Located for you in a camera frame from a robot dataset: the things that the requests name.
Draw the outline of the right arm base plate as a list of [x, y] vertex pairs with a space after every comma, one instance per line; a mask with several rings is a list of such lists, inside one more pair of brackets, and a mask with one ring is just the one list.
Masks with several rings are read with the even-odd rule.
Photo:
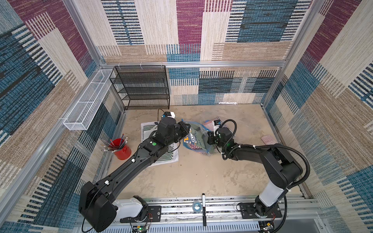
[[236, 209], [241, 213], [243, 219], [259, 218], [282, 218], [280, 207], [277, 203], [267, 207], [261, 203], [238, 203]]

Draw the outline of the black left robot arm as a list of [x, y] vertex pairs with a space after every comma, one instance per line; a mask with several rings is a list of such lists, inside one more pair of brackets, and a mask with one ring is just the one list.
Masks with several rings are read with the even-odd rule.
[[122, 206], [116, 206], [114, 202], [137, 175], [167, 152], [170, 145], [184, 139], [190, 128], [190, 124], [176, 122], [172, 117], [162, 118], [157, 130], [139, 144], [131, 158], [96, 183], [87, 182], [83, 185], [78, 210], [96, 232], [102, 232], [109, 227], [118, 212], [122, 218], [146, 215], [144, 210], [147, 205], [138, 196], [130, 198]]

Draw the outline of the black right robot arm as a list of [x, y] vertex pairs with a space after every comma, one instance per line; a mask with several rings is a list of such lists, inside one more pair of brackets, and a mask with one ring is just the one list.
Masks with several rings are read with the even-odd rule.
[[234, 141], [233, 133], [224, 127], [208, 132], [207, 136], [208, 144], [221, 148], [223, 160], [251, 161], [263, 165], [269, 182], [253, 204], [259, 218], [270, 215], [290, 189], [309, 177], [309, 161], [293, 148], [278, 143], [262, 146], [239, 144]]

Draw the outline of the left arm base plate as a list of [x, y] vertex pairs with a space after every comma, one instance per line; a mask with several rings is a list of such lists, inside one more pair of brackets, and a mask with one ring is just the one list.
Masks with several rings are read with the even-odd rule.
[[136, 217], [126, 217], [120, 219], [120, 223], [139, 223], [160, 222], [162, 207], [160, 205], [151, 205], [143, 207]]

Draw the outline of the red white striped tank top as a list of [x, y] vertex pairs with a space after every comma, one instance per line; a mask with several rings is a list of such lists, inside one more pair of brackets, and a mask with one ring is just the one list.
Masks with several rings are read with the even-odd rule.
[[215, 119], [218, 119], [219, 117], [216, 117], [214, 119], [211, 119], [211, 120], [207, 120], [205, 123], [203, 123], [203, 126], [205, 128], [207, 128], [209, 131], [213, 131], [213, 125], [214, 125], [214, 120]]

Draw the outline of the green white striped tank top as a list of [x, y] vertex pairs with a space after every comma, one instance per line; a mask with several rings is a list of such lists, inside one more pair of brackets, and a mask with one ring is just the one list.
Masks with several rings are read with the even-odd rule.
[[[141, 140], [146, 140], [153, 131], [157, 130], [157, 125], [154, 122], [141, 123]], [[151, 167], [176, 163], [179, 161], [178, 143], [173, 143], [168, 147], [168, 150], [163, 154]]]

